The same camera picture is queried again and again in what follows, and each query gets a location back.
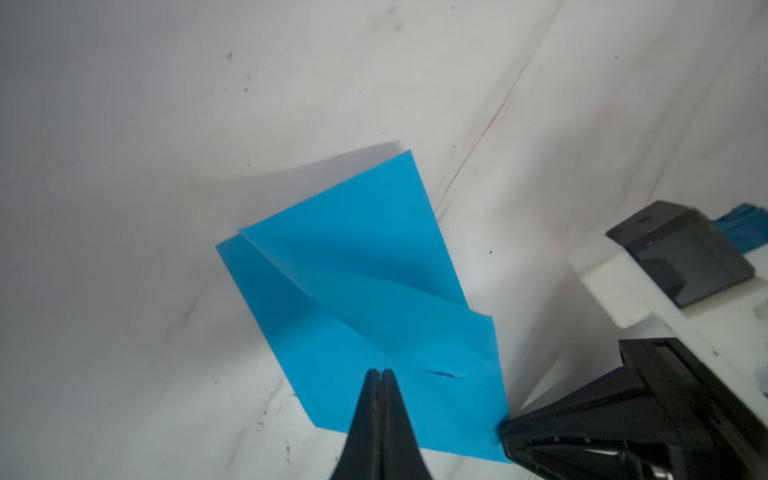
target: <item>folded blue paper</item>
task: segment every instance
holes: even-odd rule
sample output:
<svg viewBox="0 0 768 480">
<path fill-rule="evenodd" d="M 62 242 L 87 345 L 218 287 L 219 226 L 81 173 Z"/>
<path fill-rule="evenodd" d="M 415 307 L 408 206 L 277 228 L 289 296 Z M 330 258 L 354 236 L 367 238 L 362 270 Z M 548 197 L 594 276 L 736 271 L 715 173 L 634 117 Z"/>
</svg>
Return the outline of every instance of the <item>folded blue paper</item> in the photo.
<svg viewBox="0 0 768 480">
<path fill-rule="evenodd" d="M 419 446 L 506 462 L 493 320 L 468 309 L 410 152 L 217 246 L 307 415 L 348 432 L 368 369 Z"/>
</svg>

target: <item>black plastic part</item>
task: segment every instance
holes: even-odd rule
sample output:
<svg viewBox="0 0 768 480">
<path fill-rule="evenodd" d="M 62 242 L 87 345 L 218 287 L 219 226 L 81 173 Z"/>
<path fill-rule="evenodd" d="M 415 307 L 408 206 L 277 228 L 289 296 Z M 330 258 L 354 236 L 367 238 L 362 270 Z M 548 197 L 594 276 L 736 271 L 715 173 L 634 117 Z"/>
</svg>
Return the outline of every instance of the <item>black plastic part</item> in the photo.
<svg viewBox="0 0 768 480">
<path fill-rule="evenodd" d="M 658 200 L 606 235 L 680 307 L 755 275 L 741 252 L 695 208 Z"/>
<path fill-rule="evenodd" d="M 408 420 L 395 373 L 371 369 L 331 480 L 431 480 Z"/>
<path fill-rule="evenodd" d="M 768 478 L 765 426 L 683 343 L 619 346 L 624 366 L 500 424 L 510 460 L 549 480 Z"/>
</svg>

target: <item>blue paper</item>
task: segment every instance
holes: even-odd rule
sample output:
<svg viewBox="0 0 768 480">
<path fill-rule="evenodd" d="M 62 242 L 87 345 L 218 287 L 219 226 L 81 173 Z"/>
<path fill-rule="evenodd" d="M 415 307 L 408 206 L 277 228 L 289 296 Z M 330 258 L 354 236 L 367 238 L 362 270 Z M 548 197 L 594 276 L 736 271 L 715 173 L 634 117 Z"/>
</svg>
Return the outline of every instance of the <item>blue paper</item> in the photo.
<svg viewBox="0 0 768 480">
<path fill-rule="evenodd" d="M 307 415 L 348 432 L 391 368 L 419 446 L 506 462 L 493 320 L 467 308 L 406 152 L 217 246 Z"/>
</svg>

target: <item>blue sticky note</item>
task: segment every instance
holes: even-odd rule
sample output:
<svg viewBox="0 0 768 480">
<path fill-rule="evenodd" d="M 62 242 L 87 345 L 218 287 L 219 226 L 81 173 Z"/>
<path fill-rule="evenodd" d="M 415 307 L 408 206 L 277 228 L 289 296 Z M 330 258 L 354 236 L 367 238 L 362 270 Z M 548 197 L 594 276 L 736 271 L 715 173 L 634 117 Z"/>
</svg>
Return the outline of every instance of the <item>blue sticky note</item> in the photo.
<svg viewBox="0 0 768 480">
<path fill-rule="evenodd" d="M 419 446 L 506 462 L 493 320 L 472 312 L 410 152 L 217 246 L 307 415 L 348 432 L 371 369 Z"/>
</svg>

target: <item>white table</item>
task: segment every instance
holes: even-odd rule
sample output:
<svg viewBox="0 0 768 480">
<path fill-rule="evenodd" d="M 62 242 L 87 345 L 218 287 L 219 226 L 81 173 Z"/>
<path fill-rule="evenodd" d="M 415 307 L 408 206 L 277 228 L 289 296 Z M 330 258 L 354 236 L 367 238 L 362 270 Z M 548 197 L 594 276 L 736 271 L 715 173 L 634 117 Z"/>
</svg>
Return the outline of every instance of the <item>white table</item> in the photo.
<svg viewBox="0 0 768 480">
<path fill-rule="evenodd" d="M 567 255 L 653 198 L 768 204 L 760 5 L 3 2 L 0 477 L 326 478 L 344 435 L 214 245 L 400 149 L 511 410 L 614 368 Z"/>
</svg>

